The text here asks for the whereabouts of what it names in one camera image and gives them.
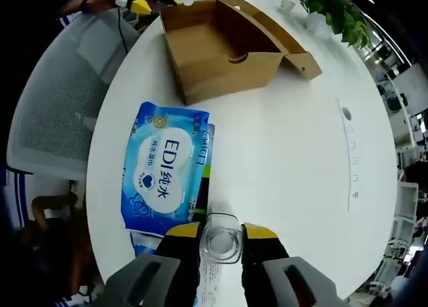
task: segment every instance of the chair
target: chair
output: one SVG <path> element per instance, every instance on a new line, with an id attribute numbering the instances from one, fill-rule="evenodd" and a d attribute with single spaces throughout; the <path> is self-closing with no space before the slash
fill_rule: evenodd
<path id="1" fill-rule="evenodd" d="M 92 133 L 125 58 L 116 11 L 80 14 L 46 49 L 13 116 L 7 164 L 29 173 L 84 180 Z M 138 32 L 120 20 L 130 49 Z"/>

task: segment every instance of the black cable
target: black cable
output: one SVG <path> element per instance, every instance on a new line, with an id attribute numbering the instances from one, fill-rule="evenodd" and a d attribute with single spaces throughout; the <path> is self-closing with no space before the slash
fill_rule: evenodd
<path id="1" fill-rule="evenodd" d="M 122 29 L 120 28 L 120 8 L 118 7 L 118 28 L 120 33 L 120 38 L 122 38 L 123 48 L 125 49 L 125 52 L 128 53 L 128 48 L 126 47 L 125 38 L 122 34 Z"/>

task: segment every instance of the blue packaging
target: blue packaging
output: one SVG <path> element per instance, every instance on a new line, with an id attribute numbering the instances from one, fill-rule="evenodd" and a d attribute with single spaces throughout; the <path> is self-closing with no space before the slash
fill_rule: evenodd
<path id="1" fill-rule="evenodd" d="M 208 117 L 203 111 L 141 105 L 122 175 L 125 228 L 164 236 L 191 222 L 208 153 Z"/>
<path id="2" fill-rule="evenodd" d="M 162 239 L 152 235 L 143 235 L 138 232 L 131 232 L 131 243 L 134 248 L 135 257 L 142 253 L 154 254 L 156 248 L 161 243 Z"/>

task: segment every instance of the green plant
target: green plant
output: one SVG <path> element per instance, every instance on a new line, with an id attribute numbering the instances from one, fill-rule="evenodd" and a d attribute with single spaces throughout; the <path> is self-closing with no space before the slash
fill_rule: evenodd
<path id="1" fill-rule="evenodd" d="M 342 33 L 342 42 L 363 48 L 370 43 L 367 23 L 359 8 L 348 0 L 301 0 L 308 13 L 320 13 L 333 33 Z"/>

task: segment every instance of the open cardboard box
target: open cardboard box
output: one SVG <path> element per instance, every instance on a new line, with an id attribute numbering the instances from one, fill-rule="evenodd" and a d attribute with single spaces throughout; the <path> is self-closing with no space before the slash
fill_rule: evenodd
<path id="1" fill-rule="evenodd" d="M 263 87 L 283 57 L 307 79 L 322 73 L 285 29 L 244 0 L 196 1 L 160 16 L 187 105 Z"/>

